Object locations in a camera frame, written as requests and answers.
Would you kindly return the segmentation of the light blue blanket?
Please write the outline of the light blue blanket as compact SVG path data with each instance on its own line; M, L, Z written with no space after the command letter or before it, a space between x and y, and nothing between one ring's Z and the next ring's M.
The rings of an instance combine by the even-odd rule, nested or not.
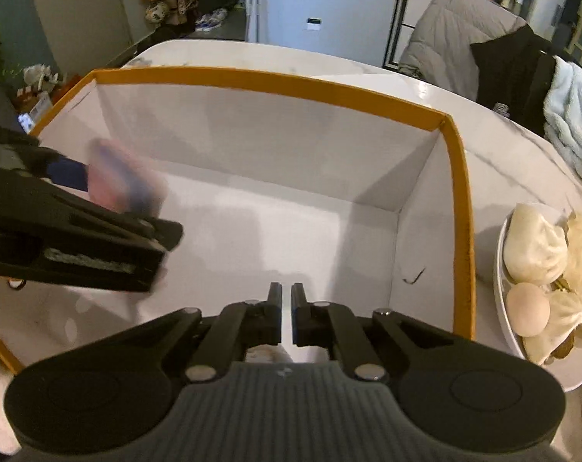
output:
M582 179L582 68L559 56L554 60L544 101L545 136Z

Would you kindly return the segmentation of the grey sofa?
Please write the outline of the grey sofa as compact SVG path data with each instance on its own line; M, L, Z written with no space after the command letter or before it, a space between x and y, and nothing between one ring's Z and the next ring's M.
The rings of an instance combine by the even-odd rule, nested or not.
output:
M501 38L526 21L490 0L432 0L398 62L398 72L475 100L479 68L470 46Z

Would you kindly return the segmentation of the pink blue pouch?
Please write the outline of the pink blue pouch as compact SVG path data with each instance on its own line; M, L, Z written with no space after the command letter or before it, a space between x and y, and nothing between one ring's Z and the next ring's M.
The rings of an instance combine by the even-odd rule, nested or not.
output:
M112 140L90 142L86 175L90 201L113 212L157 217L167 197L159 174Z

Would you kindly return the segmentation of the black garment on sofa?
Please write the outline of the black garment on sofa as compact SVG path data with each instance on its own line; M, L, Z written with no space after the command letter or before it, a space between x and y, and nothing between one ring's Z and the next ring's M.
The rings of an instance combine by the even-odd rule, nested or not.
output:
M476 102L542 137L544 102L555 71L551 43L524 25L470 45L479 69Z

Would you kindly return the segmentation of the large orange cardboard box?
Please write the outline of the large orange cardboard box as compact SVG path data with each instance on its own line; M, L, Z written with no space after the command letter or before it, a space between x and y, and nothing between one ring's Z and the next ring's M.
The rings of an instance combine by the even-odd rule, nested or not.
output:
M304 285L359 315L476 328L467 161L451 116L394 75L321 80L228 68L99 70L36 125L84 160L105 138L166 184L181 245L146 294L0 278L0 359L17 372L184 306L208 315Z

